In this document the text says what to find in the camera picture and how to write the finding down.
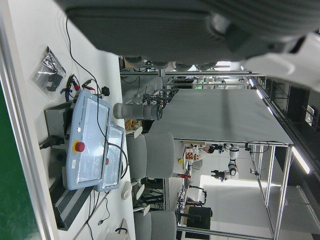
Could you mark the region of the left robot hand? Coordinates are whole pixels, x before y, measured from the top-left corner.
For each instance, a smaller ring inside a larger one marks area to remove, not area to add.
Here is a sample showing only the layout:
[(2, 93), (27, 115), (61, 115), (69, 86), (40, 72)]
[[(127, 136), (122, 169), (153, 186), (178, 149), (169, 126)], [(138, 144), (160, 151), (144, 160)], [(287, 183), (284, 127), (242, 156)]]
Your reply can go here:
[(99, 50), (156, 66), (242, 62), (319, 91), (317, 0), (58, 0)]

